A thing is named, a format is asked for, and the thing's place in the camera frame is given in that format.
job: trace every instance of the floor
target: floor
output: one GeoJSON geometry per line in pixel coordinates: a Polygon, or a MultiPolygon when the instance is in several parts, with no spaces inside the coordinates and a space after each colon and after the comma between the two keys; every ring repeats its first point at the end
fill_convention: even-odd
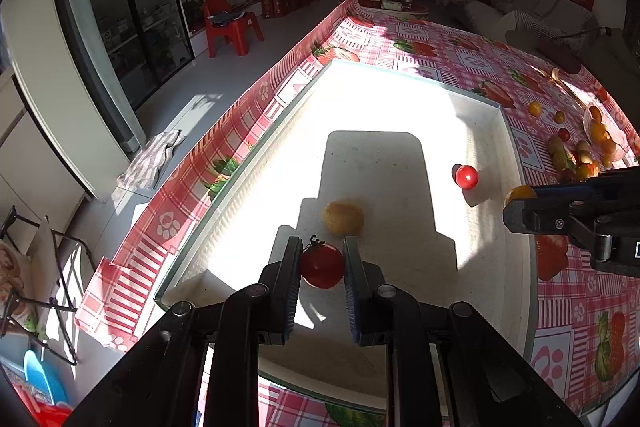
{"type": "MultiPolygon", "coordinates": [[[[318,0],[284,18],[260,19],[265,40],[258,42],[253,34],[250,35],[250,52],[244,57],[238,57],[233,46],[224,46],[220,39],[215,58],[209,58],[207,52],[200,54],[139,108],[138,118],[147,136],[174,129],[180,129],[186,135],[186,139],[176,148],[158,186],[232,103],[339,3],[340,0],[318,0]]],[[[155,191],[130,191],[117,187],[105,203],[85,201],[68,233],[89,245],[94,260],[99,261],[102,257],[111,259],[155,191]]],[[[77,305],[91,279],[92,270],[84,255],[72,249],[71,245],[66,247],[69,256],[63,271],[72,301],[77,305]]],[[[59,300],[62,299],[62,290],[57,296],[59,300]]],[[[44,358],[57,368],[68,392],[68,401],[75,405],[94,388],[121,355],[102,347],[84,331],[76,330],[70,316],[65,317],[65,322],[67,330],[72,332],[78,365],[71,367],[49,353],[44,358]]],[[[49,317],[46,329],[51,344],[63,353],[62,332],[54,316],[49,317]]]]}

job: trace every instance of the red plastic chair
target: red plastic chair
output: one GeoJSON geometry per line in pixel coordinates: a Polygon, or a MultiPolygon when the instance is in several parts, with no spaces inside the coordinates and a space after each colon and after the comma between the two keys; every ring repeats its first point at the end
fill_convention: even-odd
{"type": "Polygon", "coordinates": [[[233,42],[236,47],[238,55],[246,55],[249,52],[249,48],[246,45],[246,39],[244,38],[244,32],[252,26],[255,31],[255,36],[259,41],[264,40],[258,19],[252,12],[245,12],[244,17],[231,21],[227,26],[216,27],[213,25],[210,19],[207,17],[216,15],[220,12],[231,12],[231,6],[227,0],[206,0],[204,1],[204,20],[207,28],[207,42],[209,43],[209,57],[216,56],[216,48],[214,45],[215,37],[224,37],[225,42],[233,42]]]}

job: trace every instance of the pink checkered tablecloth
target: pink checkered tablecloth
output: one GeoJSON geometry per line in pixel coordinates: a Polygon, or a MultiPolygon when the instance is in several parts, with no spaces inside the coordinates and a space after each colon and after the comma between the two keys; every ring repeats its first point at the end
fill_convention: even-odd
{"type": "MultiPolygon", "coordinates": [[[[79,328],[121,351],[142,336],[157,284],[210,205],[206,184],[227,178],[212,172],[212,163],[229,157],[242,162],[332,58],[432,78],[501,103],[530,185],[558,182],[546,140],[559,127],[570,131],[574,144],[586,139],[582,112],[545,76],[551,66],[544,60],[446,26],[373,14],[356,0],[347,0],[260,77],[164,182],[113,260],[103,259],[98,266],[76,313],[79,328]],[[527,112],[534,100],[544,107],[540,118],[527,112]],[[566,115],[562,125],[552,118],[556,110],[566,115]]],[[[560,77],[584,103],[597,105],[613,118],[630,145],[626,161],[638,164],[640,137],[591,73],[582,68],[574,75],[561,72],[560,77]]],[[[614,166],[625,165],[620,161],[614,166]]],[[[574,412],[586,412],[611,396],[638,366],[640,280],[596,273],[588,254],[566,242],[549,244],[548,239],[537,238],[536,245],[539,267],[549,251],[564,257],[559,271],[547,275],[539,271],[545,280],[538,279],[538,323],[530,363],[574,412]],[[595,370],[598,324],[601,331],[603,324],[606,331],[616,331],[616,360],[600,375],[595,370]]],[[[288,391],[280,390],[278,396],[281,393],[288,391]]],[[[309,405],[313,400],[300,400],[305,408],[316,407],[309,405]]],[[[264,418],[265,425],[299,425],[264,418]]],[[[308,424],[332,425],[327,418],[316,420],[308,424]]]]}

